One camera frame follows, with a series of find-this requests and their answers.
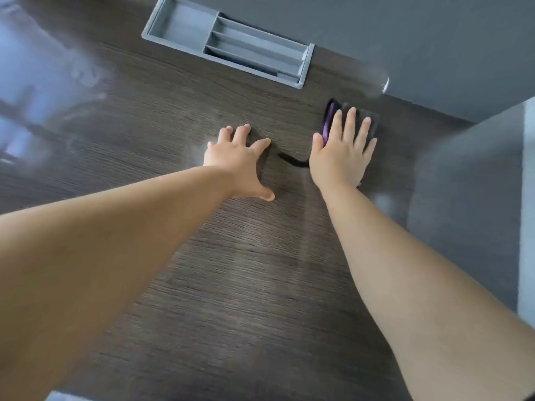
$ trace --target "person's right hand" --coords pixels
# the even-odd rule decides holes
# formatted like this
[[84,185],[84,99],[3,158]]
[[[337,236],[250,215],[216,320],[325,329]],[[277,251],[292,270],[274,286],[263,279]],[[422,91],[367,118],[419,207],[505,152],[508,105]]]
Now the person's right hand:
[[377,138],[372,139],[364,150],[371,123],[371,119],[366,118],[353,142],[356,113],[355,107],[349,110],[344,132],[342,132],[342,111],[338,110],[334,114],[329,140],[325,147],[322,136],[318,133],[314,134],[310,154],[310,173],[314,183],[322,192],[339,184],[357,187],[370,163]]

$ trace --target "gray plastic tray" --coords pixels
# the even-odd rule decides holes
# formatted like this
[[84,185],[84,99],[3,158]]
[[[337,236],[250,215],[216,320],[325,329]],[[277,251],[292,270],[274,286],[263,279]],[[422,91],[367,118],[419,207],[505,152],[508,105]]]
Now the gray plastic tray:
[[297,89],[314,49],[187,0],[158,0],[142,37]]

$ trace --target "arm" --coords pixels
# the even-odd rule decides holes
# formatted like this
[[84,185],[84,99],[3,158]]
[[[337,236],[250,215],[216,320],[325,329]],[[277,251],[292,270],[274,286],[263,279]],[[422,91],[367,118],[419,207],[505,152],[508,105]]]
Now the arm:
[[0,216],[2,399],[46,398],[226,198],[274,198],[250,129],[223,128],[203,167]]
[[344,132],[337,113],[325,147],[314,135],[310,171],[412,397],[524,400],[535,390],[535,331],[355,188],[377,142],[363,152],[369,124],[353,143],[355,111]]

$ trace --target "dark wood surface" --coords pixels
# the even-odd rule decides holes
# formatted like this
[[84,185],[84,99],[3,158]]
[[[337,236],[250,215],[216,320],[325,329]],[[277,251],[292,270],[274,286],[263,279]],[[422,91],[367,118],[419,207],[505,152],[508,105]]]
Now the dark wood surface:
[[[24,18],[10,21],[19,47],[6,48],[16,67],[0,108],[32,142],[25,154],[2,145],[2,212],[199,165],[228,124],[251,123],[253,137],[273,141],[260,170],[276,201],[226,202],[63,389],[103,401],[410,399],[310,174],[276,153],[308,155],[331,97],[379,113],[362,190],[406,226],[418,158],[470,124],[391,97],[367,99],[359,63],[321,48],[304,89],[294,90],[142,40],[149,9],[113,0],[21,7],[42,33]],[[441,186],[434,175],[418,170]],[[504,278],[516,298],[514,273]]]

